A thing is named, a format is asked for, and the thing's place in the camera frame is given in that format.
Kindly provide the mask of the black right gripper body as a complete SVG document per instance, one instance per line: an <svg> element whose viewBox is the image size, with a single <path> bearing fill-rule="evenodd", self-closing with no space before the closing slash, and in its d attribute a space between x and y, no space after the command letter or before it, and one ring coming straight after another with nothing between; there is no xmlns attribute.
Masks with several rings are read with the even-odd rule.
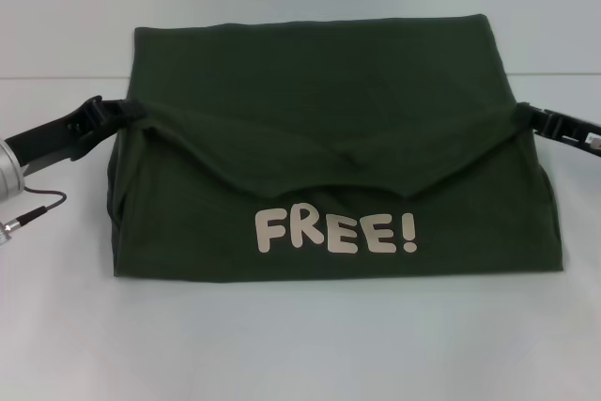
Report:
<svg viewBox="0 0 601 401"><path fill-rule="evenodd" d="M600 156L600 126L550 110L537 114L537 134Z"/></svg>

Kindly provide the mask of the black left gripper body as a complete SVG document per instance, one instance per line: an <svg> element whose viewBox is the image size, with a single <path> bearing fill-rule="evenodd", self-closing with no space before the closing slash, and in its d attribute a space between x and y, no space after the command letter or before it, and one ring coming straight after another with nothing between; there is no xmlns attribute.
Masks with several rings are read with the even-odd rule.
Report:
<svg viewBox="0 0 601 401"><path fill-rule="evenodd" d="M77 161L104 141L108 109L101 96L74 112L8 138L25 177L64 160Z"/></svg>

